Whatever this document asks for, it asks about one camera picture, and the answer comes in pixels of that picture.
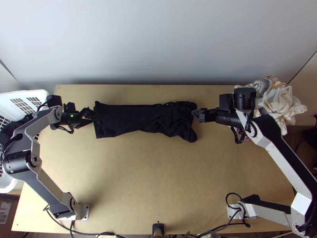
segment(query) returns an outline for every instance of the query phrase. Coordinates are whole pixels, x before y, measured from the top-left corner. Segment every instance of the black garment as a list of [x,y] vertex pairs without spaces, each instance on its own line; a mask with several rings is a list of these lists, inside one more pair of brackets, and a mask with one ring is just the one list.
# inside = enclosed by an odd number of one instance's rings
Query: black garment
[[13,132],[16,128],[19,128],[32,119],[33,115],[28,114],[20,121],[12,121],[9,124],[5,125],[0,131],[0,144],[5,145],[12,137]]
[[154,105],[107,105],[95,102],[91,120],[97,138],[115,137],[127,132],[141,130],[163,133],[169,137],[180,136],[184,140],[197,140],[191,128],[193,102],[168,102]]

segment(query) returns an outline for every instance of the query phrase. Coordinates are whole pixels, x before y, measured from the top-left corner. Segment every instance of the wooden table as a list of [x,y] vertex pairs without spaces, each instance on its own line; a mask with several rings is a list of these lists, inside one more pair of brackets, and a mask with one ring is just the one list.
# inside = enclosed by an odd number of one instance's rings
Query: wooden table
[[[232,90],[206,85],[57,85],[55,94],[79,110],[93,108],[95,100],[118,105],[188,100],[214,108],[219,94]],[[194,121],[193,129],[198,135],[194,143],[141,131],[96,139],[92,124],[74,134],[44,129],[39,138],[43,169],[64,192],[91,206],[89,219],[76,221],[74,229],[150,234],[159,221],[167,234],[202,233],[228,222],[229,192],[291,204],[291,185],[264,149],[252,142],[235,144],[224,125]],[[42,211],[45,206],[25,185],[12,230],[67,233]],[[288,230],[264,219],[250,224],[224,232]]]

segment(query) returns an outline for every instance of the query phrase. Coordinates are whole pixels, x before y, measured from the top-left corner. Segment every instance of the black cable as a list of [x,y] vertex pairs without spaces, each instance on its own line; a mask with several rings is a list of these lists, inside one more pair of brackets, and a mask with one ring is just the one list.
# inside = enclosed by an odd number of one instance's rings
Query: black cable
[[240,198],[240,200],[242,199],[242,197],[241,197],[239,194],[236,194],[235,192],[230,192],[230,193],[228,193],[228,194],[226,195],[226,197],[225,197],[225,202],[226,202],[227,206],[228,206],[229,208],[234,209],[234,210],[241,210],[241,208],[239,208],[239,207],[232,207],[232,206],[229,205],[229,203],[228,203],[228,197],[229,197],[230,195],[236,195],[236,196],[238,196],[238,197]]
[[9,147],[9,145],[12,144],[13,141],[16,141],[16,140],[20,140],[22,139],[23,135],[22,134],[17,134],[15,135],[14,137],[12,137],[10,140],[7,141],[7,143],[4,144],[2,150],[1,150],[1,164],[3,162],[3,155],[4,155],[4,152],[6,151],[6,149]]
[[71,232],[73,232],[73,233],[76,233],[76,234],[79,234],[79,235],[84,235],[84,236],[102,236],[102,235],[104,235],[104,236],[116,236],[116,237],[118,237],[118,238],[125,238],[124,236],[116,235],[116,234],[113,233],[113,232],[84,233],[84,232],[79,232],[79,231],[72,230],[72,229],[70,229],[70,228],[68,228],[68,227],[65,227],[63,224],[59,223],[57,220],[55,220],[55,219],[52,217],[52,215],[48,212],[48,207],[49,207],[49,205],[47,205],[47,206],[43,209],[43,211],[46,211],[47,214],[51,217],[51,219],[52,219],[55,223],[57,223],[60,227],[63,227],[65,230],[68,230],[69,232],[71,231]]
[[198,235],[197,238],[201,238],[201,237],[203,237],[203,236],[205,236],[205,235],[208,235],[208,234],[210,234],[210,233],[214,233],[214,232],[217,232],[217,231],[220,231],[220,230],[223,230],[223,229],[227,228],[227,227],[230,225],[231,221],[233,220],[234,216],[235,216],[236,214],[238,214],[238,212],[240,212],[240,210],[237,210],[237,211],[235,212],[235,214],[230,218],[230,220],[228,221],[227,224],[221,225],[220,227],[222,227],[222,228],[219,228],[219,229],[215,229],[215,228],[214,228],[214,229],[212,229],[212,230],[206,231],[206,232],[201,233],[200,235]]
[[43,107],[45,104],[47,104],[47,101],[37,107],[36,113],[38,113],[41,107]]
[[241,144],[244,141],[244,138],[246,136],[246,132],[245,131],[251,133],[250,126],[251,126],[251,121],[253,119],[253,116],[254,116],[254,108],[252,108],[250,114],[248,115],[248,118],[246,119],[246,123],[245,123],[245,126],[244,126],[245,129],[242,129],[242,134],[241,134],[240,139],[238,138],[238,134],[237,134],[235,128],[234,127],[230,127],[230,129],[232,130],[233,135],[235,137],[235,143],[236,144]]
[[227,228],[228,226],[233,226],[233,225],[245,225],[245,226],[248,227],[248,228],[251,227],[251,225],[248,224],[248,223],[246,223],[245,220],[244,220],[245,218],[247,218],[247,216],[245,215],[245,214],[246,214],[246,209],[245,209],[245,207],[242,205],[242,203],[238,203],[238,204],[243,208],[243,210],[244,210],[242,222],[239,222],[239,223],[231,223],[231,221],[233,220],[234,216],[235,216],[236,214],[238,214],[238,212],[240,212],[240,211],[242,211],[242,210],[241,210],[240,207],[232,207],[232,206],[229,205],[229,203],[228,203],[228,197],[229,197],[230,195],[236,195],[236,196],[238,196],[238,197],[240,198],[240,200],[242,200],[241,196],[240,196],[239,194],[236,194],[235,192],[230,192],[230,193],[228,193],[228,194],[226,195],[226,197],[225,197],[225,202],[226,202],[227,206],[228,206],[229,208],[232,208],[232,209],[234,209],[234,210],[237,210],[237,211],[233,214],[233,216],[231,216],[229,222],[228,222],[227,224],[224,224],[224,225],[218,226],[218,227],[216,227],[216,228],[213,228],[213,229],[211,229],[211,230],[209,230],[209,231],[206,231],[206,232],[204,232],[204,233],[198,235],[196,238],[201,238],[201,237],[203,237],[203,236],[205,236],[205,235],[208,235],[208,234],[210,234],[210,233],[214,233],[214,232],[221,231],[221,230]]
[[27,237],[28,234],[29,234],[29,232],[26,232],[22,238]]
[[66,131],[69,134],[73,134],[74,133],[74,128],[71,125],[69,125],[69,124],[68,124],[68,127],[69,127],[70,130],[67,130],[65,127],[62,127],[62,126],[57,126],[58,129]]
[[75,223],[75,221],[71,221],[71,227],[69,229],[69,232],[71,234],[71,238],[74,238],[73,233],[72,233],[72,228],[73,228],[74,223]]
[[311,212],[311,214],[310,214],[309,219],[306,221],[306,223],[304,223],[304,224],[301,225],[301,226],[296,225],[296,228],[297,228],[297,230],[298,230],[299,232],[302,232],[302,231],[306,230],[306,228],[310,225],[311,220],[313,219],[313,217],[315,217],[316,209],[317,209],[317,200],[314,199],[313,210],[312,210],[312,212]]

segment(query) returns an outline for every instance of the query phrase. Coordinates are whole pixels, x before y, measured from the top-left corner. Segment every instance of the white cloth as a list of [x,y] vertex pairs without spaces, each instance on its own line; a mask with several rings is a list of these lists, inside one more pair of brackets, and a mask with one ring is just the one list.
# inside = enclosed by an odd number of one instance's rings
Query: white cloth
[[[267,76],[256,80],[245,87],[256,89],[256,103],[264,107],[279,125],[282,135],[287,134],[286,125],[295,125],[295,115],[307,111],[307,106],[293,96],[292,86],[281,82],[278,78]],[[254,111],[254,117],[259,116],[258,110]]]

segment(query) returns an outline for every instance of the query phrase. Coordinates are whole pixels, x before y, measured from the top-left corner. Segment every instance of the white laundry basket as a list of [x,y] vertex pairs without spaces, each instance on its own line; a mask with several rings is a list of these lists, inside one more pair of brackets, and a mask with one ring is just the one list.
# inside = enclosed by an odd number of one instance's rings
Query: white laundry basket
[[[23,90],[0,94],[0,131],[10,121],[19,121],[46,101],[48,92],[45,90]],[[0,165],[0,193],[8,193],[12,189],[21,189],[23,181],[12,178],[4,173]]]

